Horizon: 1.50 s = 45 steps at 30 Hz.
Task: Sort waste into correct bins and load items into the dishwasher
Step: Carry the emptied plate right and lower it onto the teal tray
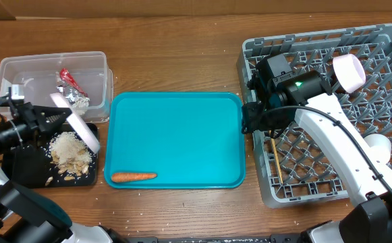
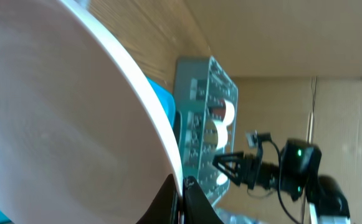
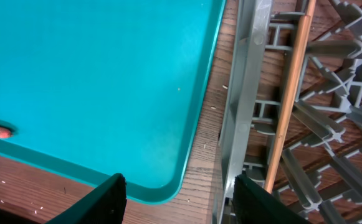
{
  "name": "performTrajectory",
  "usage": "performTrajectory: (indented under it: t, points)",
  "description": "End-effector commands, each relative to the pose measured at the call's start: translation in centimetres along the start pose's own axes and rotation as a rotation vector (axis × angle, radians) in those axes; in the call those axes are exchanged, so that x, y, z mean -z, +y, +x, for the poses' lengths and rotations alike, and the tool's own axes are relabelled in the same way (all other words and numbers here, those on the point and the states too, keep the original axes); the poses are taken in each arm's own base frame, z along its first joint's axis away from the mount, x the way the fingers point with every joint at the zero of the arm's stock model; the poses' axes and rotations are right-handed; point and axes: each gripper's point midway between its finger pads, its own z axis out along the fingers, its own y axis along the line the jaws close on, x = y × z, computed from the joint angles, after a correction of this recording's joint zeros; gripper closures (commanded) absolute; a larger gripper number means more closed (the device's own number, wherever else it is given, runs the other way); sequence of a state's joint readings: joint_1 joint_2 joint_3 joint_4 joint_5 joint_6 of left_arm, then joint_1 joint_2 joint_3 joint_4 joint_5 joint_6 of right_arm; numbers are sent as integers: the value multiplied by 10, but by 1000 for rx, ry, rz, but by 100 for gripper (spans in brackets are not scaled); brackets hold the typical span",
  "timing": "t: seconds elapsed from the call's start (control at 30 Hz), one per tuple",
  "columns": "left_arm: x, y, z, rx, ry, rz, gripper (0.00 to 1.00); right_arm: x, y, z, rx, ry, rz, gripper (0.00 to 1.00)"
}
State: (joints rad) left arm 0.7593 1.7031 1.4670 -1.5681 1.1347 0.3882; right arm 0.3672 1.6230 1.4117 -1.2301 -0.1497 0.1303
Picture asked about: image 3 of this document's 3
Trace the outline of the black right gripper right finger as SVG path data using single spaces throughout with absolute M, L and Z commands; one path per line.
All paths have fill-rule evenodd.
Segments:
M 237 223 L 310 224 L 243 174 L 235 178 L 232 204 Z

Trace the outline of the wooden chopstick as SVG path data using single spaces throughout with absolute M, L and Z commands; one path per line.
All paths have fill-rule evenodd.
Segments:
M 277 131 L 273 151 L 270 157 L 267 176 L 264 189 L 268 193 L 272 193 L 277 169 L 282 154 L 287 129 L 289 126 L 290 116 L 292 114 L 293 104 L 297 94 L 298 81 L 301 74 L 305 51 L 312 24 L 312 17 L 315 12 L 316 0 L 309 0 L 305 14 L 300 18 L 295 36 L 295 42 L 292 50 L 289 73 L 285 84 L 285 89 L 282 97 L 282 106 L 280 107 L 280 115 L 277 124 Z

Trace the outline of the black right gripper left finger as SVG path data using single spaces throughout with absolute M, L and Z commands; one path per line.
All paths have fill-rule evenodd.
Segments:
M 126 203 L 125 178 L 114 174 L 47 224 L 121 224 Z

